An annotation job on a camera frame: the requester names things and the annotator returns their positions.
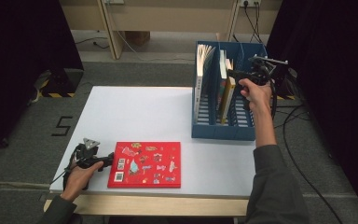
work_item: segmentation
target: black curtain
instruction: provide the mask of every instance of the black curtain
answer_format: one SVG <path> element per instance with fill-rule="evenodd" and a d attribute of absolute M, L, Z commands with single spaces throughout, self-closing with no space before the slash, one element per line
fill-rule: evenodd
<path fill-rule="evenodd" d="M 358 195 L 358 1 L 283 0 L 268 56 L 288 60 Z"/>
<path fill-rule="evenodd" d="M 46 70 L 83 70 L 58 0 L 0 1 L 0 141 Z"/>

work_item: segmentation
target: barcode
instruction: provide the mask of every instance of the barcode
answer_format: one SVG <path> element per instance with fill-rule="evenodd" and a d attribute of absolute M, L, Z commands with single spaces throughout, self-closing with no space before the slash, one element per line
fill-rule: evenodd
<path fill-rule="evenodd" d="M 115 173 L 115 182 L 122 182 L 124 177 L 124 172 Z"/>

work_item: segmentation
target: person's left hand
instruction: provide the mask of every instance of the person's left hand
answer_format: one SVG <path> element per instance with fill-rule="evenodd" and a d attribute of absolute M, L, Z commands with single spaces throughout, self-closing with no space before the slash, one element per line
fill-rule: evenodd
<path fill-rule="evenodd" d="M 87 186 L 94 172 L 101 167 L 103 167 L 103 161 L 93 164 L 88 169 L 78 166 L 73 168 L 61 197 L 68 202 L 73 202 L 80 195 L 81 190 Z"/>

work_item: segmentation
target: blue book rack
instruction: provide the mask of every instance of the blue book rack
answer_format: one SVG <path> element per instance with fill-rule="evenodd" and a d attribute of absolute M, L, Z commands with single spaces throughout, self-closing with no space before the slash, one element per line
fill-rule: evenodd
<path fill-rule="evenodd" d="M 253 123 L 252 112 L 243 109 L 240 88 L 236 88 L 234 91 L 228 110 L 227 122 L 225 124 L 221 124 L 220 118 L 218 118 L 218 111 L 216 111 L 216 94 L 219 88 L 218 78 L 220 76 L 220 49 L 225 50 L 227 52 L 227 58 L 234 61 L 234 70 L 250 72 L 252 68 L 251 62 L 248 59 L 255 55 L 260 57 L 267 56 L 264 45 L 256 43 L 198 41 L 197 45 L 200 44 L 213 46 L 215 47 L 215 50 L 212 65 L 203 76 L 202 83 L 205 83 L 205 85 L 202 85 L 200 112 L 197 121 L 195 121 L 194 117 L 194 94 L 197 75 L 196 60 L 193 83 L 193 103 L 191 110 L 191 137 L 254 141 L 255 126 Z"/>

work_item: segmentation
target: sleeve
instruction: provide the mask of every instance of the sleeve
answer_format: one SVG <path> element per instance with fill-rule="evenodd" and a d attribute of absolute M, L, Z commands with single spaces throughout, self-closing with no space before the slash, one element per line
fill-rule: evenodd
<path fill-rule="evenodd" d="M 255 178 L 246 223 L 310 223 L 307 206 L 276 145 L 254 151 Z"/>
<path fill-rule="evenodd" d="M 66 224 L 75 209 L 75 204 L 64 200 L 60 196 L 55 196 L 48 210 L 37 224 Z"/>

